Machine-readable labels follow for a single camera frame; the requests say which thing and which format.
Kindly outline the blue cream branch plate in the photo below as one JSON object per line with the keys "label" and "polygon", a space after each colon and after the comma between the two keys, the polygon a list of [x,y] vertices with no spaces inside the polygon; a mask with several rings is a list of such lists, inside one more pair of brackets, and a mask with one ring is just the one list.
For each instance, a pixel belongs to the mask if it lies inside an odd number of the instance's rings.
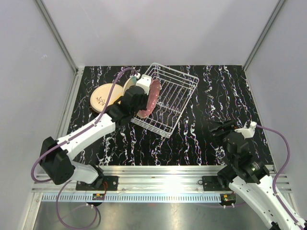
{"label": "blue cream branch plate", "polygon": [[131,87],[131,86],[135,86],[137,83],[138,79],[136,76],[130,77],[124,84],[123,86],[123,92],[122,95],[125,94],[125,92]]}

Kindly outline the pink scalloped plate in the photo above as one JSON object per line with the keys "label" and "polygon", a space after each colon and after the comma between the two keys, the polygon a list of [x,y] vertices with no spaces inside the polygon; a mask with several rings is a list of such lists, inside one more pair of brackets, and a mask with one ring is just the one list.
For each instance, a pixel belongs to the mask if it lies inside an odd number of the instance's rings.
{"label": "pink scalloped plate", "polygon": [[147,118],[155,109],[160,93],[161,83],[159,80],[153,80],[150,85],[148,102],[145,110],[140,110],[137,113],[139,118]]}

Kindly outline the white wire dish rack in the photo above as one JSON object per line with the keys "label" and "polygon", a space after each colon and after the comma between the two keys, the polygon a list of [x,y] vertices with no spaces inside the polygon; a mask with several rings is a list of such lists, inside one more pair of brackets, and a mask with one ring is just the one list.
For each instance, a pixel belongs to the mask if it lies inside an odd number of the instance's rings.
{"label": "white wire dish rack", "polygon": [[135,117],[131,122],[169,138],[197,88],[199,78],[158,63],[151,64],[145,74],[161,84],[156,107],[147,118]]}

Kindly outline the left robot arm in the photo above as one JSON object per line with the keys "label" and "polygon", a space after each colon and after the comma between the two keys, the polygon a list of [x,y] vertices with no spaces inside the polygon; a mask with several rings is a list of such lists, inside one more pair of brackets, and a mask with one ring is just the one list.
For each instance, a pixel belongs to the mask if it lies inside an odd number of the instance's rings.
{"label": "left robot arm", "polygon": [[92,190],[103,186],[103,170],[95,165],[81,164],[74,158],[89,145],[103,136],[126,125],[140,111],[146,109],[150,88],[131,86],[124,95],[105,108],[93,121],[77,131],[54,140],[43,141],[40,166],[55,185],[75,180],[87,184]]}

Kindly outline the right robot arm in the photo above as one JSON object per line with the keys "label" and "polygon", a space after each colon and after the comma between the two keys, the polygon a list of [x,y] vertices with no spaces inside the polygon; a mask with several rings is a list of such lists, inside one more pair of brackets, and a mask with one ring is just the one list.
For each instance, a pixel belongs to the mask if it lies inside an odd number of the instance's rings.
{"label": "right robot arm", "polygon": [[238,194],[270,230],[305,230],[307,221],[291,207],[276,186],[281,172],[271,176],[266,165],[249,149],[248,140],[260,126],[247,121],[238,128],[233,120],[215,122],[211,135],[222,145],[226,166],[217,174],[222,190]]}

